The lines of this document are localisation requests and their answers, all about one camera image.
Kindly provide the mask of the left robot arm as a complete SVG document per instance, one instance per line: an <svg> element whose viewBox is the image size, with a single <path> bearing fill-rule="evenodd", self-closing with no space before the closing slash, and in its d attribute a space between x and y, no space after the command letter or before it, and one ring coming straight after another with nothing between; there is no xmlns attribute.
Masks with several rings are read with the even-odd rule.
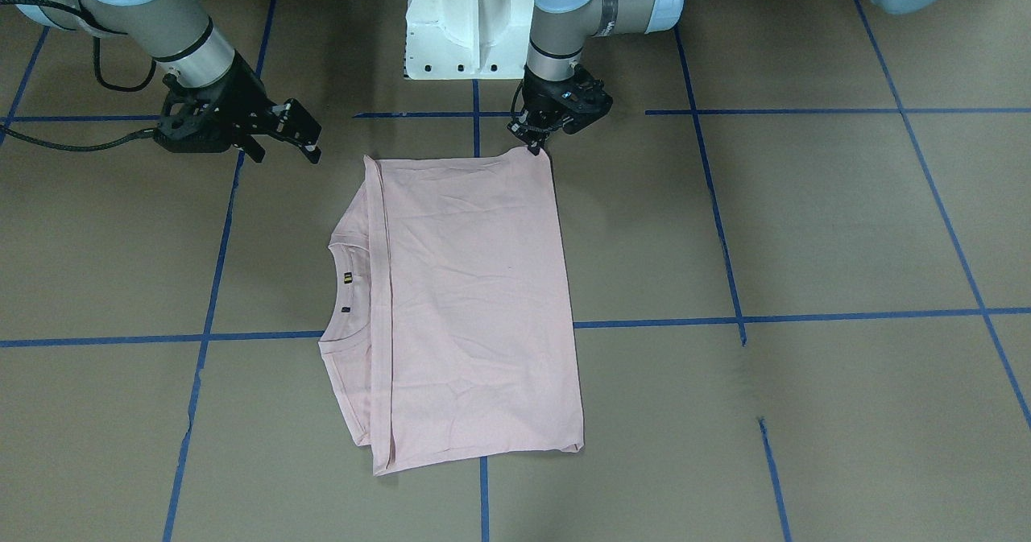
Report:
<svg viewBox="0 0 1031 542"><path fill-rule="evenodd" d="M912 14L938 0L870 0L889 14ZM577 134L607 116L614 98L583 65L589 38L670 31L685 0L533 0L523 79L508 130L537 155L556 132Z"/></svg>

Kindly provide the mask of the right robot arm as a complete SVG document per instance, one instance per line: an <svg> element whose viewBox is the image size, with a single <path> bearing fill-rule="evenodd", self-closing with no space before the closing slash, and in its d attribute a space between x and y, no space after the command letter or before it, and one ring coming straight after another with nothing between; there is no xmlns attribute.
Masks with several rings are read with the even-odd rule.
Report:
<svg viewBox="0 0 1031 542"><path fill-rule="evenodd" d="M2 0L25 16L93 39L93 75L102 80L100 42L132 39L151 59L149 76L164 73L167 95L159 118L125 141L151 139L169 153L237 148L255 163L269 137L320 160L321 125L296 99L276 104L242 54L217 27L201 0Z"/></svg>

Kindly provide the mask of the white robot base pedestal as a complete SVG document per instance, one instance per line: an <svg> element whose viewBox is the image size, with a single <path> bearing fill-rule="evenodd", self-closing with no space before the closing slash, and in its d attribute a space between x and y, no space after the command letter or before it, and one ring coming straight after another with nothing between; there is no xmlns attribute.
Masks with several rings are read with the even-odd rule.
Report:
<svg viewBox="0 0 1031 542"><path fill-rule="evenodd" d="M523 79L533 7L533 0L408 0L405 76Z"/></svg>

